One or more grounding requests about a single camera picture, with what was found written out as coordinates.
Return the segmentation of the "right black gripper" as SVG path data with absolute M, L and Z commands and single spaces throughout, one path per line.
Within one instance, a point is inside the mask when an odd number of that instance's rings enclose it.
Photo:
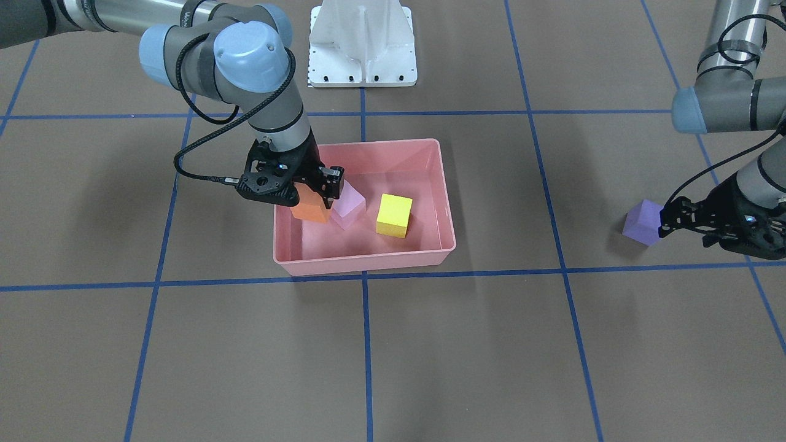
M 304 184 L 325 202 L 336 201 L 344 186 L 344 168 L 324 166 L 314 138 L 283 153 L 273 151 L 267 142 L 255 141 L 236 192 L 247 200 L 297 205 L 301 196 L 295 184 Z

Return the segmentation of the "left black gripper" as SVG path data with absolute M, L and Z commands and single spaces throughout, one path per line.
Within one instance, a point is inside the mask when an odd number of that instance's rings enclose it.
M 666 203 L 660 210 L 658 236 L 663 239 L 677 230 L 690 230 L 704 235 L 706 248 L 719 244 L 735 254 L 782 260 L 784 224 L 784 198 L 775 199 L 774 207 L 754 203 L 743 194 L 733 174 L 702 201 L 676 198 Z

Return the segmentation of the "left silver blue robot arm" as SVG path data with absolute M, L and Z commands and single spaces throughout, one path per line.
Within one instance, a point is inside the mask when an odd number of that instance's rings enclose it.
M 784 258 L 785 145 L 783 77 L 755 76 L 768 42 L 775 1 L 718 1 L 692 87 L 677 90 L 672 123 L 680 133 L 769 131 L 759 154 L 693 203 L 674 191 L 660 212 L 660 238 L 676 230 L 702 235 L 735 254 Z

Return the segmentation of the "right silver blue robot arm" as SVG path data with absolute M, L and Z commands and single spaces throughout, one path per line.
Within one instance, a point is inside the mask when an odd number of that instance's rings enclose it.
M 139 62 L 149 78 L 171 87 L 218 129 L 174 157 L 189 179 L 235 188 L 247 200 L 294 207 L 316 196 L 329 209 L 340 198 L 342 167 L 319 157 L 293 77 L 292 25 L 272 4 L 219 1 L 3 1 L 2 48 L 57 34 L 139 36 Z M 197 147 L 248 124 L 255 142 L 238 178 L 188 173 L 182 160 Z

